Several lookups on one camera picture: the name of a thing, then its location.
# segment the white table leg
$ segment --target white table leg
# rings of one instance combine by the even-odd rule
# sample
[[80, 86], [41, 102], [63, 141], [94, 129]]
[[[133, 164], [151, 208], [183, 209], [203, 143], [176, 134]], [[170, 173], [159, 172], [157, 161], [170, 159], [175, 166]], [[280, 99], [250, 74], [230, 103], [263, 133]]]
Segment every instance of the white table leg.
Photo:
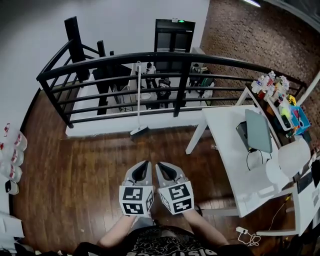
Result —
[[294, 191], [294, 187], [293, 186], [289, 187], [289, 188], [286, 188], [286, 189], [282, 190], [280, 193], [274, 195], [274, 197], [272, 197], [272, 199], [279, 198], [279, 197], [291, 194], [293, 191]]
[[205, 129], [207, 128], [207, 121], [206, 119], [203, 117], [203, 119], [200, 121], [200, 123], [198, 124], [197, 128], [195, 129], [195, 132], [189, 142], [188, 147], [185, 150], [185, 153], [187, 155], [189, 155], [192, 150], [194, 150], [195, 146], [197, 145], [200, 137], [202, 136], [202, 134], [204, 133]]
[[238, 101], [237, 101], [237, 103], [235, 105], [236, 106], [242, 105], [245, 102], [247, 96], [248, 96], [248, 88], [246, 87], [243, 90], [243, 93], [241, 94], [240, 98], [238, 99]]
[[268, 236], [268, 237], [282, 237], [298, 235], [299, 232], [295, 229], [284, 229], [284, 230], [270, 230], [270, 231], [258, 231], [257, 236]]
[[291, 212], [294, 212], [295, 211], [295, 208], [294, 207], [289, 207], [287, 209], [285, 209], [285, 213], [291, 213]]
[[221, 208], [221, 209], [204, 209], [203, 216], [239, 216], [237, 207]]
[[319, 220], [320, 218], [319, 218], [319, 210], [318, 210], [312, 220], [312, 229], [314, 229], [319, 224]]

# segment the blue box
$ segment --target blue box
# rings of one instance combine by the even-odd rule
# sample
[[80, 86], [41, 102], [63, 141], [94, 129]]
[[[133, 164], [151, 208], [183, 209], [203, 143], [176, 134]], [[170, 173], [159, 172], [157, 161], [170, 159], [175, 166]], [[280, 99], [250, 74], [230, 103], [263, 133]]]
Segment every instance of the blue box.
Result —
[[[300, 116], [300, 121], [301, 123], [299, 123], [298, 118], [296, 117], [294, 111], [298, 110], [299, 111], [299, 116]], [[305, 132], [305, 130], [310, 127], [310, 122], [306, 116], [306, 114], [304, 113], [304, 111], [302, 110], [302, 108], [300, 106], [291, 106], [291, 121], [293, 123], [293, 125], [296, 126], [300, 126], [300, 128], [298, 128], [298, 130], [295, 131], [296, 135], [300, 135], [303, 134]]]

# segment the human arm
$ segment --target human arm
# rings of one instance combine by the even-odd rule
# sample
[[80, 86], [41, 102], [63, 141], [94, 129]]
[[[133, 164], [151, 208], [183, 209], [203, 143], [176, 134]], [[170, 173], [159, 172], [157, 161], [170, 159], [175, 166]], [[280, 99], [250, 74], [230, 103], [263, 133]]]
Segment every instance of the human arm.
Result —
[[129, 234], [129, 231], [137, 216], [123, 215], [116, 224], [100, 239], [98, 244], [105, 248], [112, 248], [119, 245], [125, 237]]
[[195, 209], [187, 210], [182, 214], [189, 223], [195, 236], [217, 247], [229, 244], [224, 235], [216, 230], [205, 218], [200, 216]]

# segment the broom handle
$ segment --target broom handle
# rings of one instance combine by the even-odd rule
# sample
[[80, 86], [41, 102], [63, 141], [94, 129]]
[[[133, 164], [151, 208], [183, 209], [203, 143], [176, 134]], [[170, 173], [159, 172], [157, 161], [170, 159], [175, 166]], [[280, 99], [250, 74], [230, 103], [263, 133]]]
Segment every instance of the broom handle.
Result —
[[138, 127], [140, 127], [141, 63], [138, 65]]

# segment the wooden floor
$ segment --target wooden floor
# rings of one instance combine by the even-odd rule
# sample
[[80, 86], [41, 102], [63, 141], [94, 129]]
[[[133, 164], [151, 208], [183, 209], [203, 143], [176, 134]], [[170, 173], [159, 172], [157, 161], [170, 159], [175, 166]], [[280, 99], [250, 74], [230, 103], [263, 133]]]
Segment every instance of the wooden floor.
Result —
[[[42, 252], [65, 250], [72, 253], [80, 242], [96, 243], [120, 218], [119, 185], [126, 171], [139, 161], [153, 165], [169, 162], [183, 169], [190, 179], [195, 202], [202, 208], [234, 206], [228, 178], [214, 143], [206, 131], [191, 155], [185, 149], [194, 127], [152, 130], [132, 141], [129, 133], [68, 139], [66, 126], [41, 92], [28, 119], [25, 135], [28, 148], [22, 165], [20, 193], [14, 196], [14, 215], [22, 220], [24, 242]], [[153, 217], [161, 224], [190, 227], [181, 215], [172, 216], [156, 196]], [[230, 243], [237, 243], [235, 228], [255, 233], [270, 227], [284, 198], [267, 202], [244, 218], [211, 216], [209, 222]], [[293, 228], [294, 213], [285, 207], [273, 228]], [[263, 237], [256, 255], [275, 246], [275, 238]]]

